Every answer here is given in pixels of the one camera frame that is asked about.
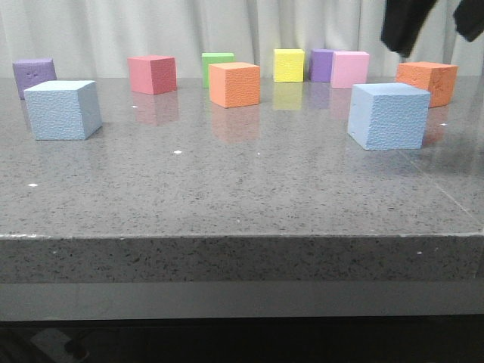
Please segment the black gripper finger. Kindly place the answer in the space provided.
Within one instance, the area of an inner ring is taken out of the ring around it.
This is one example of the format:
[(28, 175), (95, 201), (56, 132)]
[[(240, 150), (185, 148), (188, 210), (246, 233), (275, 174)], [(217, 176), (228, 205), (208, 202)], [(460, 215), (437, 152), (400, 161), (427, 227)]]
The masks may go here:
[(462, 0), (453, 13), (456, 31), (468, 42), (483, 33), (483, 0)]
[(386, 0), (380, 40), (401, 57), (409, 57), (436, 0)]

